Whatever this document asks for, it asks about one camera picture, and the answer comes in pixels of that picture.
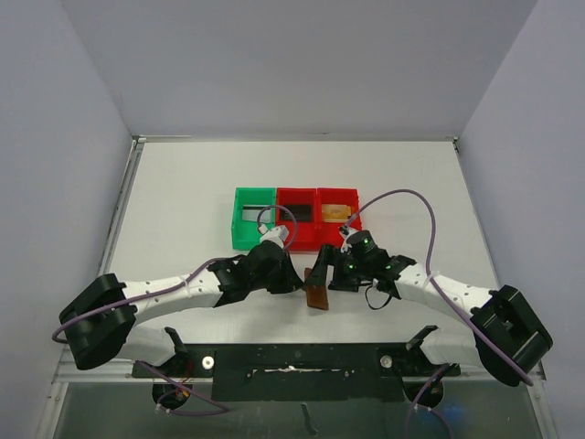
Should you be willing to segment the brown leather card holder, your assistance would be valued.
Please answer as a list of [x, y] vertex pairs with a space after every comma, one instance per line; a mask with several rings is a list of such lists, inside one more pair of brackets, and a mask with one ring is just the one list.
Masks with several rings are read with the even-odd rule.
[[309, 308], [321, 311], [329, 310], [328, 296], [326, 287], [323, 285], [310, 285], [306, 281], [311, 273], [311, 268], [304, 268], [304, 287], [306, 304]]

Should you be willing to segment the green plastic bin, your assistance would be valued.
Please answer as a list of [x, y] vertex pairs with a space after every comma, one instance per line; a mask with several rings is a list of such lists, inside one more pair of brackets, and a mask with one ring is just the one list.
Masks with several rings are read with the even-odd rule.
[[237, 187], [231, 221], [231, 243], [235, 251], [247, 251], [260, 242], [257, 222], [241, 220], [241, 209], [244, 205], [273, 205], [276, 201], [275, 187]]

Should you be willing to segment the red plastic bin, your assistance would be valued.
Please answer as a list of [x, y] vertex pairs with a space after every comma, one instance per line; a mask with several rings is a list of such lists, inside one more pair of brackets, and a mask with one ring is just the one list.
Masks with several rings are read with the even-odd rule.
[[276, 203], [288, 209], [278, 210], [277, 225], [290, 232], [286, 243], [292, 252], [316, 252], [316, 189], [313, 187], [278, 187]]
[[340, 228], [359, 210], [359, 195], [355, 188], [319, 187], [316, 189], [317, 238], [321, 244], [339, 247], [343, 243]]

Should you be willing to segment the silver credit card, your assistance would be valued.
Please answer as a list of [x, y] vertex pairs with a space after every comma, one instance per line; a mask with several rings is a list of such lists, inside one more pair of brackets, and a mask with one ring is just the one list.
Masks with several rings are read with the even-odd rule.
[[241, 220], [256, 223], [260, 220], [261, 223], [272, 222], [272, 210], [266, 209], [263, 205], [244, 205], [241, 209]]

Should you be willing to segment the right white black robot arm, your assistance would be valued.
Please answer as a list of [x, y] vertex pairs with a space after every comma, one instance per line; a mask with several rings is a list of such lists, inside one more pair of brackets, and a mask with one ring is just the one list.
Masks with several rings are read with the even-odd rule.
[[444, 335], [438, 328], [407, 351], [409, 367], [429, 373], [438, 364], [482, 367], [505, 385], [515, 387], [553, 346], [551, 335], [520, 291], [475, 287], [440, 274], [429, 274], [415, 260], [390, 256], [378, 247], [360, 251], [324, 245], [305, 284], [355, 292], [373, 286], [389, 298], [426, 305], [465, 324], [472, 340]]

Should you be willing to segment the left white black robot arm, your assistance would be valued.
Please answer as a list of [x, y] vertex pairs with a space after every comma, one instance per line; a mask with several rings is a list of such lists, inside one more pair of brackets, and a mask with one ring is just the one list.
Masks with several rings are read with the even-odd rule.
[[186, 365], [180, 336], [172, 327], [147, 327], [147, 321], [191, 308], [236, 304], [258, 290], [288, 294], [302, 286], [290, 253], [272, 241], [244, 255], [213, 258], [186, 275], [122, 282], [106, 273], [60, 312], [52, 338], [69, 346], [79, 370], [119, 358], [142, 360], [174, 376]]

